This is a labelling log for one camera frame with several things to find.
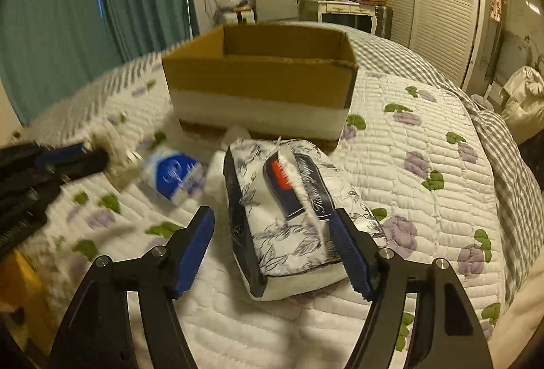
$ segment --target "open cardboard box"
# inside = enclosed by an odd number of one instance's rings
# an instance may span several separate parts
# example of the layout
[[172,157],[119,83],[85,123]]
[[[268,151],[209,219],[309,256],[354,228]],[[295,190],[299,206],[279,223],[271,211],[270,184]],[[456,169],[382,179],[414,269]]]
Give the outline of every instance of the open cardboard box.
[[344,32],[299,25],[215,28],[163,58],[176,116],[188,130],[235,125],[256,138],[336,147],[357,77]]

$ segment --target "checkered blanket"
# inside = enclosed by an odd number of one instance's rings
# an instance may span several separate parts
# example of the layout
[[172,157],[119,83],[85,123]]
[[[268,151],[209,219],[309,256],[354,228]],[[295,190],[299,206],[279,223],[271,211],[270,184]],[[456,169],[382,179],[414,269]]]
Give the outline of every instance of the checkered blanket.
[[[344,26],[310,22],[302,22],[300,25],[346,31],[361,68],[423,82],[448,90],[459,97],[474,124],[493,170],[497,213],[507,267],[506,298],[507,303],[510,303],[544,243],[544,201],[540,188],[532,172],[522,161],[504,120],[499,115],[480,108],[429,62],[395,42]],[[74,97],[46,110],[32,123],[25,137],[53,145],[63,144],[100,111],[109,97],[132,86],[153,64],[159,63],[164,53],[151,53],[104,74]]]

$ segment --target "suitcase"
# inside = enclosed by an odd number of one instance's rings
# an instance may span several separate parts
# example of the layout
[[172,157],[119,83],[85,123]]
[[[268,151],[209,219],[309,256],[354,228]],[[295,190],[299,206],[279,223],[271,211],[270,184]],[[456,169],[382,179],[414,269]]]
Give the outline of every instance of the suitcase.
[[376,36],[391,39],[391,24],[393,23],[393,9],[388,6],[376,6]]

